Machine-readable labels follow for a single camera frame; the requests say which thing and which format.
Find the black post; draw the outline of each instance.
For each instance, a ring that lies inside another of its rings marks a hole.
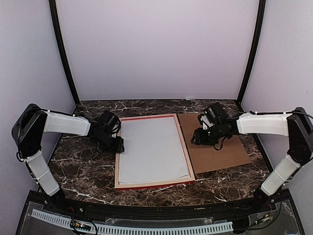
[[[261,29],[262,29],[262,23],[263,23],[263,17],[264,17],[264,11],[265,11],[265,3],[266,3],[266,0],[260,0],[259,1],[259,9],[258,9],[258,15],[256,18],[256,23],[255,23],[255,29],[254,29],[254,35],[253,35],[250,55],[248,58],[248,63],[246,65],[246,71],[244,74],[243,82],[241,84],[240,91],[239,91],[239,94],[237,97],[237,101],[239,102],[239,104],[241,104],[241,102],[244,99],[246,88],[248,86],[248,82],[250,79],[256,51],[258,48],[260,35],[261,35]]]
[[[60,53],[60,57],[62,60],[64,72],[65,72],[65,75],[67,77],[67,82],[68,82],[70,91],[72,93],[73,99],[75,101],[75,104],[77,105],[77,104],[79,104],[80,101],[79,101],[79,97],[77,94],[77,90],[75,88],[72,74],[71,74],[70,69],[69,69],[68,61],[67,61],[67,55],[65,52],[64,44],[63,44],[56,2],[55,2],[55,0],[49,0],[49,4],[50,4],[50,12],[51,12],[51,17],[52,17],[52,23],[53,23],[55,38],[57,40],[57,44],[58,44],[59,53]]]

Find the white wall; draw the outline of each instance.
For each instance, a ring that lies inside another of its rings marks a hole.
[[[72,100],[53,32],[48,1],[0,2],[0,234],[15,234],[36,184],[15,157],[11,128],[29,103],[72,112]],[[46,160],[58,135],[45,134]]]
[[[243,108],[285,111],[302,106],[313,114],[313,5],[311,0],[267,1],[264,24]],[[276,166],[289,148],[288,139],[261,136]],[[313,234],[313,164],[288,184],[306,234]]]
[[[236,99],[258,0],[58,1],[81,100]]]

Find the dark marble surface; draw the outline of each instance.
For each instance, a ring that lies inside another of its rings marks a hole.
[[[82,102],[75,114],[95,118],[105,109],[119,117],[201,112],[214,100],[128,100]],[[233,101],[219,101],[231,115]],[[115,154],[98,153],[86,137],[64,135],[49,163],[67,198],[125,206],[190,206],[252,197],[268,176],[263,157],[251,135],[240,136],[252,163],[196,174],[193,184],[165,188],[116,191]]]

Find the white paper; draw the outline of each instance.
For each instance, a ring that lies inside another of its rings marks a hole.
[[[190,178],[174,117],[123,120],[119,183]]]

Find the robotic arm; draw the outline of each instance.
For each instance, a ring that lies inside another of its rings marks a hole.
[[[219,139],[240,134],[274,134],[289,137],[289,150],[275,170],[255,190],[254,210],[258,210],[289,178],[311,160],[313,125],[303,108],[283,113],[238,113],[228,116],[214,103],[198,116],[202,128],[195,130],[192,143],[215,146]]]
[[[64,197],[64,192],[55,181],[41,152],[43,133],[57,132],[87,136],[95,140],[104,151],[121,153],[124,141],[117,137],[120,129],[119,118],[105,111],[99,118],[87,119],[56,111],[44,110],[30,104],[12,129],[12,137],[18,146],[17,157],[25,162],[32,178],[44,192],[53,197]]]

